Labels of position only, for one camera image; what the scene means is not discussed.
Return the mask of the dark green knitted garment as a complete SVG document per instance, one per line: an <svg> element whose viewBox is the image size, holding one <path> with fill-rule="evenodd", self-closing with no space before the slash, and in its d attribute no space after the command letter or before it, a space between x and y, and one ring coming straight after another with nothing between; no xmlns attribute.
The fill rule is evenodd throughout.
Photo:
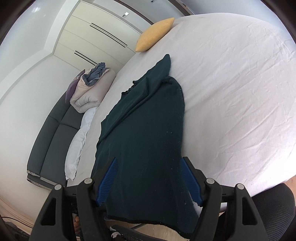
<svg viewBox="0 0 296 241"><path fill-rule="evenodd" d="M184 97L165 55L101 122L92 171L118 160L118 173L105 202L107 217L165 225L189 238L197 224L180 171Z"/></svg>

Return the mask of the white bed pillow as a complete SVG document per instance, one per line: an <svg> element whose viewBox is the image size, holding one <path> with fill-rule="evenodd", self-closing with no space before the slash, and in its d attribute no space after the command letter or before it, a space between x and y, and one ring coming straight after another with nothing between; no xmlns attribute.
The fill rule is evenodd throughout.
<svg viewBox="0 0 296 241"><path fill-rule="evenodd" d="M73 181L76 177L78 164L80 161L82 149L86 141L86 135L90 129L91 122L97 108L88 109L82 118L80 128L72 139L65 160L65 178Z"/></svg>

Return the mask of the dark grey padded headboard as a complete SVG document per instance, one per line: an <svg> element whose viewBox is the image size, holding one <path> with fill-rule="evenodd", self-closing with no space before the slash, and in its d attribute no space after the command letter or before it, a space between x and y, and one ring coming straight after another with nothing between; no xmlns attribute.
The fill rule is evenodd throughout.
<svg viewBox="0 0 296 241"><path fill-rule="evenodd" d="M27 163L27 180L48 190L57 184L67 185L65 160L83 118L65 99L64 94L47 116Z"/></svg>

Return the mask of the black mesh office chair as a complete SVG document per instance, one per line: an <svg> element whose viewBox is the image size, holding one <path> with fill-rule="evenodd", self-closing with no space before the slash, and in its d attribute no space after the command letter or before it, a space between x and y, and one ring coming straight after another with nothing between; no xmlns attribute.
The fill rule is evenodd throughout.
<svg viewBox="0 0 296 241"><path fill-rule="evenodd" d="M295 198L284 183L252 197L269 240L280 240L295 216Z"/></svg>

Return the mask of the purple cushion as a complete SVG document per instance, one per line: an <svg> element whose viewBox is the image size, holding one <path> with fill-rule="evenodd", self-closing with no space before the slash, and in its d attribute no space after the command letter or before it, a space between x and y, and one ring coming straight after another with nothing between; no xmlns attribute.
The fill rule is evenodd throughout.
<svg viewBox="0 0 296 241"><path fill-rule="evenodd" d="M85 70L82 70L74 79L73 81L70 83L70 85L68 86L67 88L67 91L66 91L66 95L65 95L65 102L66 103L69 103L70 102L70 99L71 97L73 96L75 90L76 90L76 87L77 87L77 84L80 80L80 77L85 73Z"/></svg>

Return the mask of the folded beige grey duvet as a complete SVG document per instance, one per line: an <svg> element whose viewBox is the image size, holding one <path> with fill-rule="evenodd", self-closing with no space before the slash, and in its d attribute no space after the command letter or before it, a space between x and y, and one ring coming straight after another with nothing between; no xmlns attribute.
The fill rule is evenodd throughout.
<svg viewBox="0 0 296 241"><path fill-rule="evenodd" d="M109 91L115 77L115 71L106 67L104 62L85 70L69 104L78 113L85 113L90 108L98 107Z"/></svg>

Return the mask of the white bed sheet mattress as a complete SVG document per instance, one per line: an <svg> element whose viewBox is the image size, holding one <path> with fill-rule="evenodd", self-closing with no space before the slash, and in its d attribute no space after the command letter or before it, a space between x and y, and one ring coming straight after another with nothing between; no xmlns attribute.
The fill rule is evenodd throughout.
<svg viewBox="0 0 296 241"><path fill-rule="evenodd" d="M90 176L101 122L166 54L185 100L182 154L196 168L222 185L242 183L250 195L295 177L295 44L267 22L214 13L175 20L119 71L68 185Z"/></svg>

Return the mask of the cream built-in wardrobe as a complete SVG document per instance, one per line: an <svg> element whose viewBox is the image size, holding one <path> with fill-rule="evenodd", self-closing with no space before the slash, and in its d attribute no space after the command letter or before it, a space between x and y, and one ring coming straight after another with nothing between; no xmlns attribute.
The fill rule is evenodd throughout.
<svg viewBox="0 0 296 241"><path fill-rule="evenodd" d="M135 55L139 36L140 31L114 14L80 1L63 27L54 55L79 70L104 62L119 72Z"/></svg>

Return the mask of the yellow throw pillow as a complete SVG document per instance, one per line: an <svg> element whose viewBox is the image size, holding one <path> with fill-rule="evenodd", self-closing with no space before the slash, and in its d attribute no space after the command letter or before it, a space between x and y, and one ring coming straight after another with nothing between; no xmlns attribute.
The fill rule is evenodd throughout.
<svg viewBox="0 0 296 241"><path fill-rule="evenodd" d="M175 18L169 18L151 25L140 35L135 51L140 53L149 50L170 31L174 21Z"/></svg>

